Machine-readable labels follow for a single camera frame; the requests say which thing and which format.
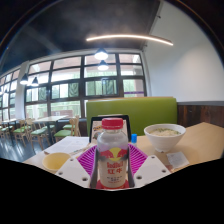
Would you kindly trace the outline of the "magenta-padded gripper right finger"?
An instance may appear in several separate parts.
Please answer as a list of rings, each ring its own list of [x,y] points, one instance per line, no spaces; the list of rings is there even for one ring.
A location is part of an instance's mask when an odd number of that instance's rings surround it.
[[[137,147],[129,145],[128,182],[130,188],[140,188],[157,181],[171,172],[156,155],[147,156]]]

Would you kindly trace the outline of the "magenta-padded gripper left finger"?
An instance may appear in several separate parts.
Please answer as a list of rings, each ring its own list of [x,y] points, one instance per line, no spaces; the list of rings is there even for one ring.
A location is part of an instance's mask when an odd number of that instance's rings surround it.
[[[97,185],[97,149],[95,146],[80,156],[72,156],[56,172],[56,175],[84,188]]]

